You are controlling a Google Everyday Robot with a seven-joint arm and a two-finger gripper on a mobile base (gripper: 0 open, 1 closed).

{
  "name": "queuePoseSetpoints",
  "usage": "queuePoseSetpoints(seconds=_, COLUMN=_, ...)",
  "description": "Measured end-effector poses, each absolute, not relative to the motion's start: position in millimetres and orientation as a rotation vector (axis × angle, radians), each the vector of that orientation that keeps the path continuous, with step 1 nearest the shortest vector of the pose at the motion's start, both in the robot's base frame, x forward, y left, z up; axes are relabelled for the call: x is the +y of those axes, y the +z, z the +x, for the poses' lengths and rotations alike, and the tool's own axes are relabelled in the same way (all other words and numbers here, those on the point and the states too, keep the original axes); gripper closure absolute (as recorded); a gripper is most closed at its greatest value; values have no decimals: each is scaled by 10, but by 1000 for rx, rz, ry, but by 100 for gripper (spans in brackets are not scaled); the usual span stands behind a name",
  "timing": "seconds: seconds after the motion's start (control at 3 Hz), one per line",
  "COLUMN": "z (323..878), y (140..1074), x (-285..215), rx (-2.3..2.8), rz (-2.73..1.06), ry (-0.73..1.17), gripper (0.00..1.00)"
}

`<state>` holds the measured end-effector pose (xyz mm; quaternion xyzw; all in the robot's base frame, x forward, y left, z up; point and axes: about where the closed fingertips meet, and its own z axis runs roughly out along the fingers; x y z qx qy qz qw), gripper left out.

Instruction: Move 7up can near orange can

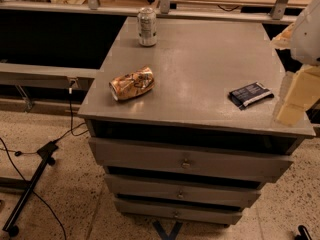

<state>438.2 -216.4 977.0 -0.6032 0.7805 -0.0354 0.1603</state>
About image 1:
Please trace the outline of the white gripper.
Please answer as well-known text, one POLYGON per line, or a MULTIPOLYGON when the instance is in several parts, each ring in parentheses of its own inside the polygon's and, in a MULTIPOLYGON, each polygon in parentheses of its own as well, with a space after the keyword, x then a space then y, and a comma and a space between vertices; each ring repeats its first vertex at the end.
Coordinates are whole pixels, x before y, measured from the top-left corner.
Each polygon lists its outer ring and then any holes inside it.
POLYGON ((290 48, 294 60, 309 64, 295 73, 287 71, 281 83, 275 119, 293 126, 320 99, 320 0, 312 0, 295 24, 288 25, 270 44, 279 50, 290 48))

